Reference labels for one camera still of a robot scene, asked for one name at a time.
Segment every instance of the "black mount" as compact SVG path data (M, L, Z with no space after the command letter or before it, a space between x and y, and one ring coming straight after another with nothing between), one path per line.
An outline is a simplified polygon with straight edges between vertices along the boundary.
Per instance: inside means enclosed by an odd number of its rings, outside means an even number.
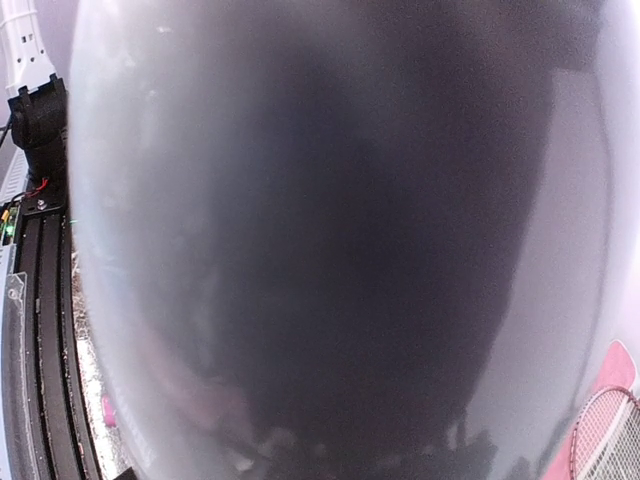
M29 164L29 179L39 185L44 178L54 184L65 183L67 156L67 91L55 74L51 81L29 93L22 87L9 100L11 136L24 150Z

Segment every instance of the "red wire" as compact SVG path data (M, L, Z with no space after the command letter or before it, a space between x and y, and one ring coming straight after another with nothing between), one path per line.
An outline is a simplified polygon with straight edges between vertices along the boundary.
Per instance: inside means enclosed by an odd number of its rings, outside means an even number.
M30 192L27 193L27 197L31 198L31 197L35 197L37 194L39 194L42 190L45 189L45 187L49 184L49 179L48 178L43 178L42 179L42 185L40 185L38 188L36 188L35 190L31 190Z

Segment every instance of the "gravel ground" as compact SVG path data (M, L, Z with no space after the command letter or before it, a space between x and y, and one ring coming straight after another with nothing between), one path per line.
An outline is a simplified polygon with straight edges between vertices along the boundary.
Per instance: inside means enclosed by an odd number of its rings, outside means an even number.
M77 253L73 253L73 316L80 363L80 376L91 434L102 470L103 480L113 480L129 466L117 428L107 427L102 413L104 383L98 368L85 298L80 282Z

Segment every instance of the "black metal rail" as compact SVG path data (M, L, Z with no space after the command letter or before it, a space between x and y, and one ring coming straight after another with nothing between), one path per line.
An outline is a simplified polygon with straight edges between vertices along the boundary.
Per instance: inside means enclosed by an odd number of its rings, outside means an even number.
M100 480L73 328L66 191L25 200L17 233L23 308L5 308L2 346L13 480Z

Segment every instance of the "pink surface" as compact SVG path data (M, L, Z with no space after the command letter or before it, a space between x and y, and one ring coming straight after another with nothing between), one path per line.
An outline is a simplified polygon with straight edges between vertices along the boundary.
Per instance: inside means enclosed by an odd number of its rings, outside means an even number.
M107 397L106 395L102 397L102 416L104 418L104 424L107 427L116 426L116 412L111 406L109 397Z
M591 386L591 393L596 393L598 390L611 385L629 389L633 385L635 378L636 367L633 364L633 360L624 345L616 340L609 347L602 368ZM560 448L542 480L571 480L569 472L570 451L571 432L567 432L567 438L562 444L562 448Z

